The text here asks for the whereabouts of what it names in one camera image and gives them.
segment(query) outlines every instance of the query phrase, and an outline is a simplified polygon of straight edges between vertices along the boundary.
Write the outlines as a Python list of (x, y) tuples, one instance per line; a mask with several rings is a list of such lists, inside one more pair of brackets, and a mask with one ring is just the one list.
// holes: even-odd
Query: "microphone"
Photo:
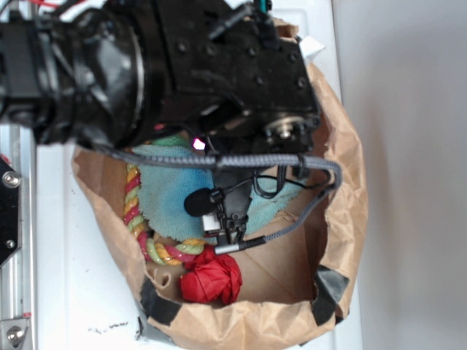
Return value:
[(217, 211), (217, 205), (224, 197), (220, 189), (201, 188), (185, 199), (184, 207), (192, 217), (202, 217)]

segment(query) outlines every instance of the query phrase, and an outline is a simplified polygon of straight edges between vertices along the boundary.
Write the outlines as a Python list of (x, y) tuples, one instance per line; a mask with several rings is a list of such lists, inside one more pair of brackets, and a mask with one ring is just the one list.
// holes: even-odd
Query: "pink led light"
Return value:
[(193, 147), (194, 149), (197, 149), (199, 151), (204, 151), (204, 149), (206, 148), (206, 144), (200, 139), (195, 139), (195, 141), (193, 142)]

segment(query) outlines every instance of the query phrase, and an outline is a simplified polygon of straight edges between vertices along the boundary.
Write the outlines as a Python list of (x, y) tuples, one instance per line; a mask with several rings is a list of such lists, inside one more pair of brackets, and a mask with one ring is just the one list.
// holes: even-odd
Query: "black foam windscreen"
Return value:
[(217, 210), (217, 204), (212, 202), (212, 190), (201, 188), (191, 193), (184, 202), (185, 210), (192, 217), (202, 217)]

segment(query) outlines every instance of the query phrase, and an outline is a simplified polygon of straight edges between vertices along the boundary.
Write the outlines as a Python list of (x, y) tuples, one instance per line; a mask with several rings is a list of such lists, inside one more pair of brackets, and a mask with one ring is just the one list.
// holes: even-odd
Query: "gray braided cable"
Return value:
[(291, 226), (279, 230), (269, 236), (244, 241), (247, 249), (258, 244), (264, 244), (273, 239), (287, 235), (299, 228), (311, 214), (314, 208), (327, 197), (329, 193), (336, 190), (342, 183), (341, 167), (335, 162), (313, 157), (310, 155), (292, 154), (265, 154), (265, 155), (223, 155), (220, 157), (198, 156), (198, 157), (161, 157), (135, 155), (132, 153), (111, 149), (108, 147), (96, 147), (96, 150), (127, 163), (145, 164), (151, 166), (169, 166), (175, 168), (271, 168), (273, 166), (304, 166), (305, 168), (318, 169), (332, 172), (334, 181), (324, 188), (305, 207), (303, 212)]

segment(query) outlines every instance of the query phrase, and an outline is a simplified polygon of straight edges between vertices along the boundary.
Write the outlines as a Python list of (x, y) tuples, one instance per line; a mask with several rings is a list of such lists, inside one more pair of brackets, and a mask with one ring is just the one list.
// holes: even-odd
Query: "black motor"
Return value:
[(312, 148), (319, 108), (298, 44), (253, 4), (111, 0), (71, 23), (12, 13), (0, 32), (0, 121), (40, 144), (187, 130), (227, 153)]

